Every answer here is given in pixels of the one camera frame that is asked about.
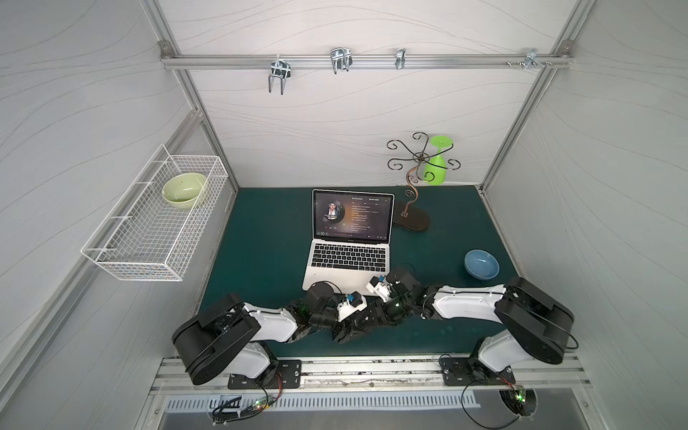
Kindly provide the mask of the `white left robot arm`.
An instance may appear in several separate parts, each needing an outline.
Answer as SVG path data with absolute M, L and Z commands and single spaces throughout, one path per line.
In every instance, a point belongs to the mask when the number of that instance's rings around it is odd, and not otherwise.
M 240 383 L 299 386 L 298 361 L 279 360 L 267 343 L 294 343 L 324 329 L 337 343 L 365 335 L 383 322 L 384 302 L 345 295 L 330 282 L 315 283 L 301 298 L 270 309 L 229 294 L 176 329 L 172 342 L 192 384 L 225 371 Z

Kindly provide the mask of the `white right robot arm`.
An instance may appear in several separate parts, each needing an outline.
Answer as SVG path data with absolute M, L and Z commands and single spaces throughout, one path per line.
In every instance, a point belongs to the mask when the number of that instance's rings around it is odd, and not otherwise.
M 378 297 L 381 311 L 376 320 L 381 323 L 399 322 L 409 315 L 499 322 L 503 331 L 479 340 L 463 365 L 474 381 L 496 379 L 531 358 L 559 365 L 573 338 L 573 313 L 520 277 L 487 288 L 428 287 L 399 270 L 372 277 L 365 288 Z

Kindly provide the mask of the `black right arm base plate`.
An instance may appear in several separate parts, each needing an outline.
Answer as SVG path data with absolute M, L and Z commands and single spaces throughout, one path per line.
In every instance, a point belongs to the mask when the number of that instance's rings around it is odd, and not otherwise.
M 440 356 L 438 364 L 445 386 L 478 386 L 516 385 L 514 373 L 510 367 L 502 372 L 490 370 L 476 358 L 458 358 L 448 355 Z

